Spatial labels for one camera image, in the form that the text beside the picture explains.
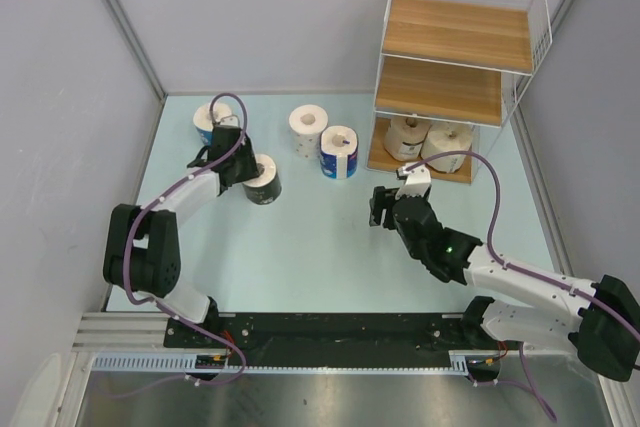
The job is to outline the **dark green paper roll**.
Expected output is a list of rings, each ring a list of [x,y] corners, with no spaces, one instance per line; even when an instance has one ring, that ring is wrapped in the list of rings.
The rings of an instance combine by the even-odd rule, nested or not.
[[[275,161],[267,154],[255,156],[259,176],[243,183],[246,198],[256,205],[273,203],[282,192]]]

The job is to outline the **cream paper roll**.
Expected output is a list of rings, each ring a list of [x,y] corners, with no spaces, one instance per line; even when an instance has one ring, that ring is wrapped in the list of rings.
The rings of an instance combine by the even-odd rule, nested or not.
[[[431,124],[420,156],[422,159],[451,151],[468,151],[473,141],[473,129],[470,125],[437,121]],[[462,154],[439,157],[428,162],[438,172],[454,173],[462,167],[466,157]]]

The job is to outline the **floral white paper roll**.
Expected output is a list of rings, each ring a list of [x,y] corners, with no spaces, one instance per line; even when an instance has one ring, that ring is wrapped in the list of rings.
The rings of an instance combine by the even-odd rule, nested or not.
[[[328,127],[328,114],[320,106],[305,104],[289,114],[294,151],[306,160],[317,160],[320,154],[320,137]]]

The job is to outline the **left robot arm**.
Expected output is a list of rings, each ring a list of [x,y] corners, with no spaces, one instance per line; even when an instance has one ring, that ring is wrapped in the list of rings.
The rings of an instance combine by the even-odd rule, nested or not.
[[[181,279],[179,227],[235,184],[259,176],[251,141],[236,126],[213,129],[212,141],[188,164],[189,172],[147,207],[119,204],[110,218],[103,278],[111,285],[151,298],[188,320],[186,334],[197,345],[214,344],[222,321],[213,298]]]

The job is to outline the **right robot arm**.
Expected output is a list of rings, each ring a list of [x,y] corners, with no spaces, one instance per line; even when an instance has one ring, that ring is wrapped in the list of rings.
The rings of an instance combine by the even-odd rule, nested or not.
[[[595,373],[627,382],[639,356],[639,303],[620,279],[599,281],[518,266],[480,239],[445,227],[427,195],[408,196],[378,186],[369,201],[372,226],[398,233],[409,256],[438,280],[501,293],[511,307],[489,297],[468,306],[463,340],[473,348],[517,341],[577,355]]]

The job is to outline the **brown paper roll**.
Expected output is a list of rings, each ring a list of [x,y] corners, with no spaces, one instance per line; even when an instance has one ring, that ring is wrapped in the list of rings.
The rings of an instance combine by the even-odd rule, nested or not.
[[[415,160],[420,155],[430,127],[430,120],[394,116],[390,120],[383,146],[398,161]]]

